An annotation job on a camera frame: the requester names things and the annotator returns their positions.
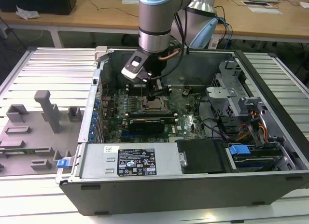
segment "table leg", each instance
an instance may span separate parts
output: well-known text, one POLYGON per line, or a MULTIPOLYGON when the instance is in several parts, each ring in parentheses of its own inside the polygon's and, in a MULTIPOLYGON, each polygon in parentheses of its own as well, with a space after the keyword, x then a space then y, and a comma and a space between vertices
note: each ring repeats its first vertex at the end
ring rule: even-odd
POLYGON ((50 31, 50 34, 52 35, 54 46, 56 48, 63 48, 63 43, 62 43, 59 31, 57 29, 52 29, 49 31, 50 31))
POLYGON ((220 38, 221 34, 213 34, 211 40, 209 41, 208 49, 216 49, 220 38))
POLYGON ((91 39, 91 47, 95 48, 97 45, 96 36, 94 32, 90 32, 90 39, 91 39))
POLYGON ((259 50, 259 51, 262 50, 265 43, 266 43, 265 41, 259 41, 259 45, 257 46, 257 50, 259 50))
POLYGON ((2 39, 7 39, 8 38, 8 35, 6 35, 5 30, 6 30, 6 28, 0 26, 0 37, 2 39))

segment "power supply label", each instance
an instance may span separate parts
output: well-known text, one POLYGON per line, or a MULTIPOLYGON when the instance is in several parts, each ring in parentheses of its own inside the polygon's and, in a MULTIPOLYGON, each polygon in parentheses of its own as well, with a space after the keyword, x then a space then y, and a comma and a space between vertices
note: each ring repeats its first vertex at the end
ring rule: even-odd
POLYGON ((117 174, 120 177, 156 175, 155 150, 119 149, 117 174))

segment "black plastic cover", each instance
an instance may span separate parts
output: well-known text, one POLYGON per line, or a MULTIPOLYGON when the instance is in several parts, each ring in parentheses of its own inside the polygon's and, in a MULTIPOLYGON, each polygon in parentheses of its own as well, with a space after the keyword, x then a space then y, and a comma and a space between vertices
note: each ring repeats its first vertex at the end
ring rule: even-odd
POLYGON ((222 140, 178 140, 178 152, 185 154, 187 166, 184 174, 231 172, 225 151, 227 143, 222 140))

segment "barcode sticker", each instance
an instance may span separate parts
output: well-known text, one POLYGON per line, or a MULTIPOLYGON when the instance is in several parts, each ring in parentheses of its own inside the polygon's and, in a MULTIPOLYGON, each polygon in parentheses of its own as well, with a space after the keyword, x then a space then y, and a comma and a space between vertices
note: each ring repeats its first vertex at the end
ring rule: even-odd
POLYGON ((104 153, 117 153, 119 146, 105 146, 104 153))

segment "wooden table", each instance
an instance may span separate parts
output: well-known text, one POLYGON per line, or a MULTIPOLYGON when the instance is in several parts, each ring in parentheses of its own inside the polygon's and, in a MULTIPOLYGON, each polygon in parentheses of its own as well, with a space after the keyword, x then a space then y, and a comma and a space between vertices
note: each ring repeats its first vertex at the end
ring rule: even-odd
MULTIPOLYGON (((242 5, 241 0, 233 1, 242 5)), ((262 14, 253 13, 248 6, 238 6, 234 2, 228 0, 215 2, 215 6, 221 5, 225 9, 226 20, 233 27, 233 39, 309 42, 309 9, 282 1, 278 4, 282 14, 262 14)), ((217 8, 217 12, 223 16, 220 8, 217 8)), ((138 14, 138 5, 123 4, 122 0, 77 0, 70 15, 40 14, 41 18, 31 20, 19 18, 15 13, 0 12, 0 16, 11 28, 50 31, 55 47, 63 47, 59 31, 137 34, 138 14)), ((0 28, 4 29, 5 25, 0 24, 0 28)), ((211 41, 216 43, 222 37, 224 30, 223 25, 218 25, 211 41)))

